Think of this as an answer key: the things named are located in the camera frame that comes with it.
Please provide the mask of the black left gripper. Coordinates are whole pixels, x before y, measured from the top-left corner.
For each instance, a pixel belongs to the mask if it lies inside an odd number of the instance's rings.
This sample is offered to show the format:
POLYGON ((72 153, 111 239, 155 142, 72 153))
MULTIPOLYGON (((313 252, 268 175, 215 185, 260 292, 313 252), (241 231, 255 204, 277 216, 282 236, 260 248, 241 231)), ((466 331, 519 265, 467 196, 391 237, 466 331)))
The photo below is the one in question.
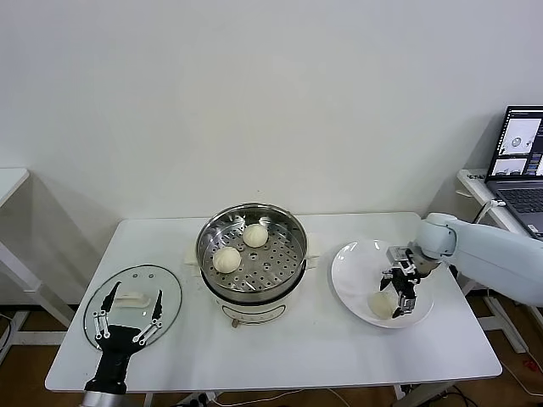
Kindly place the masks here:
POLYGON ((104 297, 100 309, 92 312, 94 338, 99 339, 102 355, 96 374, 86 383, 85 391, 125 393, 125 379, 131 356, 143 349, 143 345, 139 343, 146 343, 162 328, 162 290, 159 290, 155 301, 151 322, 142 330, 129 326, 109 326, 108 315, 120 284, 121 282, 116 282, 104 297))

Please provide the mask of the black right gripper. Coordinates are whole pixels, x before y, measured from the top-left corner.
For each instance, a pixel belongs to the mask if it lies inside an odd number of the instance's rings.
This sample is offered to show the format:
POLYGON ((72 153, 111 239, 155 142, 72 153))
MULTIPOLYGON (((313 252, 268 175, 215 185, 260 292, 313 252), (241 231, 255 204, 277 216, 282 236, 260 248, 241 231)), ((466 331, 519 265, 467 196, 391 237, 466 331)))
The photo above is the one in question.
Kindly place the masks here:
POLYGON ((393 317, 408 315, 414 310, 416 299, 407 297, 417 296, 415 286, 421 280, 422 278, 419 275, 414 275, 414 265, 409 264, 407 261, 396 262, 390 269, 383 272, 380 290, 383 291, 388 285, 392 284, 395 291, 401 296, 393 317))

